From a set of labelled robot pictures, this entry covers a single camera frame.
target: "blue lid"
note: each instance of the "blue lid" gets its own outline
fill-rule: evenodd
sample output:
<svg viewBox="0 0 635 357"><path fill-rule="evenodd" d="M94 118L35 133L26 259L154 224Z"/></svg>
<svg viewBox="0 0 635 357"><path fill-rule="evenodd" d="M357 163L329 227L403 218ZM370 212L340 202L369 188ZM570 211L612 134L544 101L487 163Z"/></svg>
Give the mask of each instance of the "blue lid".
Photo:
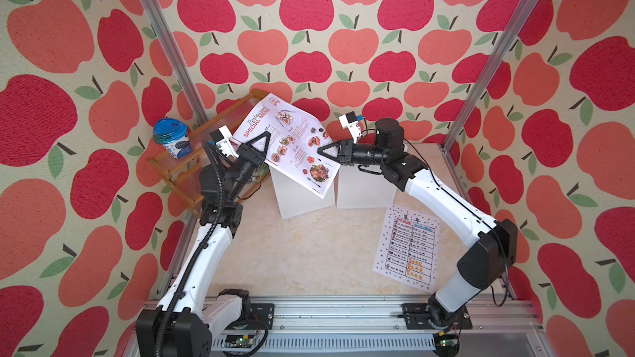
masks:
<svg viewBox="0 0 635 357"><path fill-rule="evenodd" d="M187 125L177 119L162 118L154 125L152 136L157 144L165 145L187 134Z"/></svg>

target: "white box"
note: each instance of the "white box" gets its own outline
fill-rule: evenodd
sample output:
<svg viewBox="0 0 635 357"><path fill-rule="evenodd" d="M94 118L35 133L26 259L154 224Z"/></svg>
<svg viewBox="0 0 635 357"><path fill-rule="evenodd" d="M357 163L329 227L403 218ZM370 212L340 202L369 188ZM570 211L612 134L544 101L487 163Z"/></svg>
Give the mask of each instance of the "white box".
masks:
<svg viewBox="0 0 635 357"><path fill-rule="evenodd" d="M317 194L298 184L293 179L276 170L270 165L271 180L274 182L275 197L282 219L295 217L307 212L315 211L335 205L335 188L333 184L321 199Z"/></svg>

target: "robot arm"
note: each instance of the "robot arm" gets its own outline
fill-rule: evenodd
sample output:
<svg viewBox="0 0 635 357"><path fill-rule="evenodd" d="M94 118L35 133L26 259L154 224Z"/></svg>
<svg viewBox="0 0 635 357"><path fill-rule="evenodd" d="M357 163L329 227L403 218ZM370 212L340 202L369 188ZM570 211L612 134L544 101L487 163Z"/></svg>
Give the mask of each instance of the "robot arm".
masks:
<svg viewBox="0 0 635 357"><path fill-rule="evenodd" d="M208 356L213 338L236 321L248 321L247 291L224 290L214 304L207 308L203 304L220 258L240 225L242 205L236 202L238 195L264 162L271 135L264 132L242 144L237 152L229 142L231 133L227 127L212 132L211 137L211 144L204 143L211 164L199 176L204 197L201 227L187 265L181 268L157 309L145 309L137 319L135 330L141 357ZM262 138L266 139L265 147L259 151L253 143ZM234 156L234 162L227 156ZM266 336L265 329L260 345Z"/></svg>
<svg viewBox="0 0 635 357"><path fill-rule="evenodd" d="M356 118L354 113L344 116ZM425 161L405 153L403 133L396 120L380 119L375 123L375 144L341 140L318 153L343 165L358 164L362 171L362 166L378 164L384 178L430 208L469 247L456 265L458 273L427 306L429 324L446 329L455 321L455 312L515 263L518 228L510 220L498 222L480 211L438 180ZM333 147L337 155L327 153Z"/></svg>

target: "white arm segment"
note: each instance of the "white arm segment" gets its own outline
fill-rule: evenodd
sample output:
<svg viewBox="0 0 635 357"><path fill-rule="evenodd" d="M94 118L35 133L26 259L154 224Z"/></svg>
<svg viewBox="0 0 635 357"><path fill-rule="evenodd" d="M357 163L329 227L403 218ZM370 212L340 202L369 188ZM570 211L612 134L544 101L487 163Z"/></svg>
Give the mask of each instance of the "white arm segment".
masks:
<svg viewBox="0 0 635 357"><path fill-rule="evenodd" d="M435 179L445 191L441 190L434 182L433 173L430 170L417 172L415 177L409 179L406 183L405 191L437 214L441 220L454 230L465 245L472 247L480 239L479 232L487 233L492 227L496 226L494 218L467 202L458 193L441 182L439 178ZM489 226L474 217L457 200L487 222Z"/></svg>
<svg viewBox="0 0 635 357"><path fill-rule="evenodd" d="M190 261L192 255L194 255L194 251L198 247L199 243L205 237L208 230L210 229L210 224L207 226L201 226L198 229L196 234L196 242L194 243L194 247L190 251L189 256L184 261L185 265ZM222 257L223 253L229 246L229 243L232 241L232 232L228 227L220 227L217 226L214 233L212 233L210 240L208 241L208 247L203 249L201 255L199 255L198 259L196 259L196 263L194 264L194 268L192 269L192 273L190 273L189 278L187 279L186 287L183 289L185 291L185 296L179 299L177 306L174 308L174 311L181 312L185 307L189 307L192 309L192 313L197 314L200 317L207 316L207 311L203 314L203 303L205 301L205 295L207 294L207 289L210 286L211 278L216 272L216 268L218 267L218 263L220 262L220 257ZM177 290L177 286L183 277L183 273L186 270L186 266L181 267L181 272L179 273L179 277L174 281L172 287L168 290L168 293L161 298L159 301L159 305L163 305L163 310L167 310L170 301L174 295L174 292ZM240 308L238 309L238 313L235 317L228 321L226 326L237 320L240 316Z"/></svg>
<svg viewBox="0 0 635 357"><path fill-rule="evenodd" d="M415 177L406 183L405 191L413 196L426 207L431 209L441 220L448 224L468 247L472 247L480 237L479 233L488 233L490 227L495 227L494 218L477 209L467 202L463 197L450 189L446 184L437 179L439 186L433 180L433 173L430 170L421 170ZM460 203L472 210L482 220L474 217L470 211L465 209ZM481 290L473 287L465 281L463 276L457 271L452 279L440 290L436 292L437 301L448 312L453 313L472 299Z"/></svg>

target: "white block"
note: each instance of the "white block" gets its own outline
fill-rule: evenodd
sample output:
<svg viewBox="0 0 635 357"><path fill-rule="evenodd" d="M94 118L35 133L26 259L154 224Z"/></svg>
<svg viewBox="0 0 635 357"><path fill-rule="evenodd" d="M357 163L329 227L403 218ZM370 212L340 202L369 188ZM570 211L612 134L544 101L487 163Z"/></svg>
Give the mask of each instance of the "white block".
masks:
<svg viewBox="0 0 635 357"><path fill-rule="evenodd" d="M362 167L381 172L378 165ZM357 166L340 167L337 184L337 208L382 209L393 205L397 187L381 175L361 172Z"/></svg>
<svg viewBox="0 0 635 357"><path fill-rule="evenodd" d="M306 187L276 170L274 166L270 165L269 170L271 171L271 180L274 182L275 197L277 198L282 219L335 205L335 188L333 184L326 192L326 196L321 199Z"/></svg>

